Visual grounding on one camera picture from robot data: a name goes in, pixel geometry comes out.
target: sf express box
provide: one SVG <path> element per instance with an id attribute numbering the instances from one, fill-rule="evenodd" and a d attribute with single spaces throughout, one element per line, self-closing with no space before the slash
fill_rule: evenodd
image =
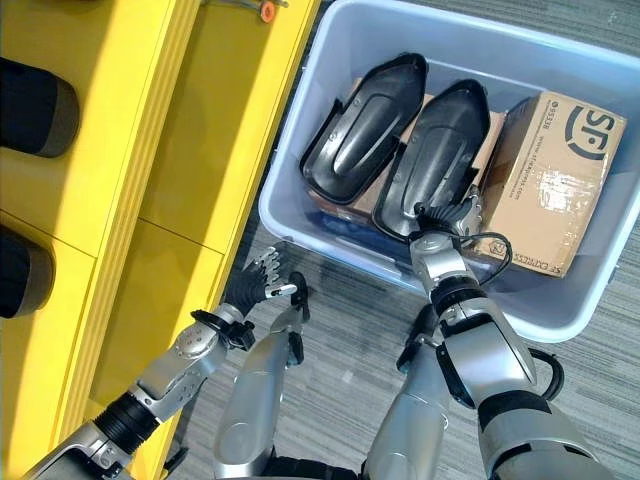
<path id="1" fill-rule="evenodd" d="M 553 92 L 505 119 L 483 185 L 483 229 L 505 235 L 513 263 L 555 277 L 569 267 L 595 209 L 626 120 Z M 484 240 L 479 253 L 501 258 Z"/>

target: black object on shelf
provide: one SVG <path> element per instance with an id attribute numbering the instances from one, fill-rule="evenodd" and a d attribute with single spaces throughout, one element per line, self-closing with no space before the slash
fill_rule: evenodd
<path id="1" fill-rule="evenodd" d="M 47 299 L 53 259 L 43 247 L 0 226 L 0 317 L 28 315 Z"/>
<path id="2" fill-rule="evenodd" d="M 0 58 L 0 146 L 57 157 L 72 144 L 79 118 L 78 97 L 68 82 Z"/>
<path id="3" fill-rule="evenodd" d="M 420 111 L 428 70 L 422 55 L 405 54 L 367 73 L 346 105 L 336 100 L 300 162 L 311 188 L 346 204 L 373 182 Z"/>
<path id="4" fill-rule="evenodd" d="M 475 80 L 459 81 L 431 100 L 394 159 L 373 211 L 375 225 L 407 241 L 419 230 L 416 204 L 459 204 L 477 173 L 471 165 L 489 124 L 487 97 Z"/>

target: gray carpet floor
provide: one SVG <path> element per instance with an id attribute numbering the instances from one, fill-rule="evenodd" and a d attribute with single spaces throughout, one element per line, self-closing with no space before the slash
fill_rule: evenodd
<path id="1" fill-rule="evenodd" d="M 426 3 L 564 35 L 640 56 L 640 3 L 634 0 L 432 0 Z M 275 243 L 254 209 L 234 269 Z M 395 360 L 423 300 L 319 255 L 293 247 L 292 259 L 314 289 L 305 326 L 305 362 L 287 371 L 276 446 L 279 454 L 358 469 L 402 384 Z M 555 400 L 620 480 L 640 478 L 640 223 L 593 319 L 577 338 L 544 349 L 566 371 Z M 285 301 L 258 305 L 256 337 Z M 211 449 L 235 373 L 228 362 L 184 413 L 174 439 L 189 454 L 172 479 L 212 478 Z M 544 383 L 548 372 L 542 372 Z M 452 405 L 437 479 L 485 478 L 475 413 Z"/>

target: plastic bin rim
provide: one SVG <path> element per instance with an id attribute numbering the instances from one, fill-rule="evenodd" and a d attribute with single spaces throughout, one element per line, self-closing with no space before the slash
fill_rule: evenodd
<path id="1" fill-rule="evenodd" d="M 536 43 L 551 47 L 562 44 L 563 50 L 566 51 L 574 53 L 588 53 L 590 57 L 615 61 L 616 63 L 623 64 L 626 67 L 640 69 L 640 58 L 623 52 L 599 47 L 578 40 L 572 40 L 570 38 L 561 37 L 552 33 L 545 33 L 539 30 L 499 22 L 497 20 L 475 17 L 473 15 L 467 15 L 464 13 L 458 13 L 449 10 L 442 10 L 439 8 L 429 7 L 427 5 L 419 5 L 399 0 L 337 0 L 333 2 L 327 9 L 324 17 L 320 22 L 316 37 L 319 38 L 321 36 L 326 36 L 326 30 L 331 25 L 333 17 L 339 15 L 341 10 L 354 5 L 365 7 L 375 6 L 376 8 L 384 10 L 401 11 L 412 16 L 415 15 L 421 17 L 429 17 L 432 19 L 441 19 L 449 23 L 457 23 L 460 25 L 472 26 L 474 28 L 480 28 L 487 31 L 506 33 L 507 35 L 512 37 L 535 41 Z"/>
<path id="2" fill-rule="evenodd" d="M 322 21 L 320 22 L 320 26 L 315 38 L 313 39 L 313 42 L 315 43 L 316 41 L 321 41 L 322 39 L 324 39 L 329 34 L 329 29 L 331 27 L 331 24 L 333 23 L 334 18 L 339 15 L 343 9 L 353 5 L 365 7 L 375 6 L 376 8 L 384 10 L 402 11 L 408 15 L 417 14 L 422 17 L 426 16 L 432 19 L 442 19 L 450 23 L 457 23 L 474 28 L 482 28 L 487 31 L 505 33 L 514 37 L 518 37 L 531 42 L 541 43 L 551 47 L 562 45 L 562 48 L 564 50 L 570 52 L 588 54 L 590 57 L 605 59 L 608 62 L 622 64 L 627 68 L 640 70 L 640 58 L 617 52 L 615 50 L 609 50 L 603 47 L 590 45 L 588 43 L 579 42 L 557 35 L 519 27 L 516 25 L 510 25 L 494 20 L 487 20 L 481 17 L 474 17 L 471 15 L 450 12 L 447 10 L 441 10 L 425 5 L 416 5 L 397 0 L 338 0 L 331 4 L 331 6 L 327 9 L 324 17 L 322 18 Z M 319 54 L 319 51 L 316 51 L 313 48 L 311 49 L 307 62 L 309 68 L 307 68 L 307 70 L 315 70 L 315 68 L 311 68 L 311 66 L 317 64 Z M 302 101 L 303 98 L 306 97 L 307 90 L 310 88 L 310 82 L 308 82 L 305 77 L 306 75 L 303 75 L 303 78 L 300 81 L 300 91 L 296 92 L 295 94 L 294 102 L 290 107 L 291 112 L 297 112 L 300 110 L 297 105 Z M 290 143 L 294 124 L 295 122 L 291 121 L 290 118 L 287 118 L 285 128 L 279 142 L 280 144 L 288 145 Z M 279 149 L 277 156 L 279 157 L 283 154 L 283 150 Z M 275 182 L 276 178 L 279 176 L 278 174 L 280 171 L 281 163 L 282 162 L 274 161 L 272 171 L 270 171 L 269 175 L 267 175 L 267 179 L 263 188 L 264 191 L 271 191 L 275 187 Z M 569 340 L 582 332 L 582 330 L 584 330 L 598 305 L 599 299 L 609 282 L 609 278 L 616 266 L 617 260 L 624 248 L 624 245 L 626 244 L 626 239 L 629 237 L 638 214 L 640 213 L 640 179 L 638 180 L 638 182 L 636 182 L 635 191 L 636 193 L 633 199 L 631 199 L 631 201 L 629 202 L 626 209 L 625 221 L 618 232 L 616 232 L 614 245 L 612 245 L 612 247 L 607 251 L 605 259 L 601 263 L 601 266 L 598 270 L 597 278 L 591 284 L 587 292 L 586 301 L 581 304 L 578 312 L 576 313 L 576 321 L 565 327 L 554 329 L 554 336 L 550 337 L 548 328 L 540 327 L 526 322 L 524 319 L 508 315 L 510 323 L 516 330 L 518 330 L 520 335 L 533 341 L 544 343 L 558 343 Z M 273 215 L 271 215 L 270 209 L 268 207 L 268 201 L 267 199 L 263 198 L 262 195 L 260 195 L 259 198 L 259 215 L 265 227 L 272 234 L 285 240 L 287 238 L 292 238 L 292 235 L 290 235 L 290 232 L 288 231 L 274 231 L 274 229 L 272 228 L 273 225 L 279 224 L 279 222 L 277 222 Z M 297 237 L 297 244 L 315 252 L 329 254 L 329 252 L 321 248 L 321 242 L 316 241 L 316 239 L 309 237 L 304 233 L 299 233 Z"/>

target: sf logo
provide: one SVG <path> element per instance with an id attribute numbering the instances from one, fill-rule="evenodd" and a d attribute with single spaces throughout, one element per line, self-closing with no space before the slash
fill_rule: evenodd
<path id="1" fill-rule="evenodd" d="M 614 125 L 615 120 L 611 116 L 595 110 L 585 111 L 584 107 L 578 106 L 569 115 L 564 139 L 569 148 L 581 157 L 602 160 Z"/>
<path id="2" fill-rule="evenodd" d="M 504 255 L 507 252 L 507 247 L 504 245 L 504 243 L 499 242 L 498 240 L 494 240 L 489 245 L 489 250 L 494 255 Z"/>

